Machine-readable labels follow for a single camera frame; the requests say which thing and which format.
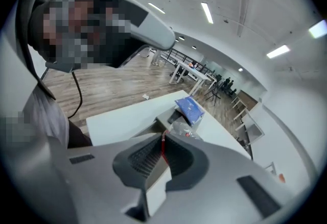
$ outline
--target ceiling light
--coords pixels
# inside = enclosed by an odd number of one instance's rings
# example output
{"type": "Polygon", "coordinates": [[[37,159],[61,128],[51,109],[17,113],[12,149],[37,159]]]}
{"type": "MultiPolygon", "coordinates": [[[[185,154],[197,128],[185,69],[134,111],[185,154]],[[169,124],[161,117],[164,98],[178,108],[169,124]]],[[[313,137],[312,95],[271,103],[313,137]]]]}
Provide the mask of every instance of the ceiling light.
{"type": "Polygon", "coordinates": [[[319,38],[327,34],[327,23],[325,20],[320,21],[309,29],[313,38],[319,38]]]}
{"type": "Polygon", "coordinates": [[[161,13],[165,14],[165,12],[164,12],[162,9],[156,7],[154,4],[152,4],[152,3],[148,3],[148,4],[149,4],[150,6],[152,6],[152,7],[154,7],[155,9],[157,9],[158,11],[160,11],[161,13]]]}
{"type": "Polygon", "coordinates": [[[274,58],[274,57],[276,57],[278,55],[287,53],[289,51],[290,51],[290,49],[286,45],[283,45],[283,46],[277,48],[276,50],[268,53],[267,56],[271,59],[271,58],[274,58]]]}
{"type": "Polygon", "coordinates": [[[207,3],[201,3],[203,9],[204,9],[204,12],[206,14],[206,18],[208,19],[208,22],[209,23],[214,23],[212,17],[211,17],[211,14],[210,14],[210,11],[209,11],[209,7],[208,7],[208,4],[207,3]]]}

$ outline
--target wooden floor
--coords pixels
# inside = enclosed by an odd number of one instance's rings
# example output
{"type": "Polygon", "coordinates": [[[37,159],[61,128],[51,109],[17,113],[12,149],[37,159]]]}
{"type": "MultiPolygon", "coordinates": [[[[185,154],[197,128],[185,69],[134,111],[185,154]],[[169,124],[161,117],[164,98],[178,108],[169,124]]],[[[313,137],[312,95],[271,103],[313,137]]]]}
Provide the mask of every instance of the wooden floor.
{"type": "MultiPolygon", "coordinates": [[[[83,105],[70,120],[80,127],[83,133],[88,134],[86,118],[90,116],[144,102],[144,93],[150,98],[156,98],[179,90],[185,90],[187,93],[191,90],[195,81],[188,76],[183,77],[183,83],[169,84],[169,74],[175,69],[174,66],[170,63],[166,63],[162,68],[154,66],[151,64],[152,56],[153,53],[147,58],[137,55],[125,67],[119,69],[102,67],[77,70],[75,74],[82,91],[83,105]]],[[[72,115],[80,101],[72,75],[50,69],[43,81],[65,114],[72,115]]],[[[235,128],[240,122],[232,120],[236,112],[229,111],[231,99],[222,93],[221,100],[217,99],[214,106],[211,100],[205,101],[208,97],[204,96],[205,90],[206,88],[198,92],[195,100],[235,138],[238,137],[235,128]]]]}

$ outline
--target background desk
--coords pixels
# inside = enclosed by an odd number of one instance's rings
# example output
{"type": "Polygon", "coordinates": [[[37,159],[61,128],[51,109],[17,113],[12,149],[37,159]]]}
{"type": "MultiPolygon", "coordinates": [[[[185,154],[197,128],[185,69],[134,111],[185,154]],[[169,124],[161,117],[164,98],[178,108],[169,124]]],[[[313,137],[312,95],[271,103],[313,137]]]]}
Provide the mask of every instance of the background desk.
{"type": "Polygon", "coordinates": [[[176,69],[175,69],[175,71],[174,71],[174,73],[173,73],[173,76],[172,76],[171,79],[169,80],[169,83],[170,83],[170,84],[173,82],[173,80],[174,80],[174,78],[175,78],[175,76],[176,76],[176,74],[177,74],[177,72],[178,72],[178,69],[179,69],[181,66],[184,68],[184,70],[183,70],[182,74],[180,75],[180,77],[178,78],[177,83],[179,83],[180,79],[182,78],[183,74],[184,74],[186,71],[192,73],[194,76],[196,76],[196,77],[198,78],[196,84],[194,85],[194,87],[192,88],[192,90],[189,92],[189,95],[194,95],[194,94],[197,92],[197,90],[198,90],[198,89],[201,87],[201,85],[202,85],[202,84],[201,84],[202,81],[204,81],[204,80],[209,80],[209,81],[211,81],[211,79],[208,78],[207,76],[205,76],[203,73],[199,72],[199,71],[196,70],[196,69],[190,68],[188,64],[185,64],[185,63],[183,63],[183,62],[181,62],[181,61],[178,61],[178,65],[177,65],[177,67],[176,67],[176,69]]]}
{"type": "MultiPolygon", "coordinates": [[[[87,118],[86,123],[93,145],[99,146],[130,139],[149,126],[162,112],[174,107],[175,100],[187,96],[189,95],[185,91],[177,91],[87,118]]],[[[251,158],[231,134],[207,111],[205,111],[196,132],[205,142],[230,148],[249,159],[251,158]]]]}

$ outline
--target black cable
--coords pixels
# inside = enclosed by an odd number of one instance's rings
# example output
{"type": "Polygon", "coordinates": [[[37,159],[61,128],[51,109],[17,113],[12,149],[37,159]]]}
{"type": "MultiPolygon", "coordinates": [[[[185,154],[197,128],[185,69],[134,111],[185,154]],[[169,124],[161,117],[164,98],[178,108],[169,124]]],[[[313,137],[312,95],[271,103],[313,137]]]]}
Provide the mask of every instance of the black cable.
{"type": "Polygon", "coordinates": [[[83,97],[82,97],[82,92],[81,92],[81,89],[80,89],[80,85],[78,84],[78,81],[76,79],[76,76],[75,76],[75,73],[72,71],[72,75],[73,75],[73,78],[74,78],[74,81],[76,83],[76,86],[77,86],[77,89],[78,89],[78,92],[80,94],[80,104],[79,106],[77,107],[76,111],[72,114],[72,116],[69,116],[68,119],[72,118],[78,111],[78,109],[82,106],[82,103],[83,103],[83,97]]]}

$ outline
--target clear plastic bag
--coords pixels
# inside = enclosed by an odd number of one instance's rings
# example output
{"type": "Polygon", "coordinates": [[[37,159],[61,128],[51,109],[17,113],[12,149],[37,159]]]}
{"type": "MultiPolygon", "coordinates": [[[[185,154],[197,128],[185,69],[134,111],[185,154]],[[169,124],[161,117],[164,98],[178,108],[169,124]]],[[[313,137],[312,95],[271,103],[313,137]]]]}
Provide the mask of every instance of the clear plastic bag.
{"type": "Polygon", "coordinates": [[[182,116],[170,125],[169,131],[173,135],[191,137],[197,140],[202,140],[202,138],[188,125],[188,123],[182,116]]]}

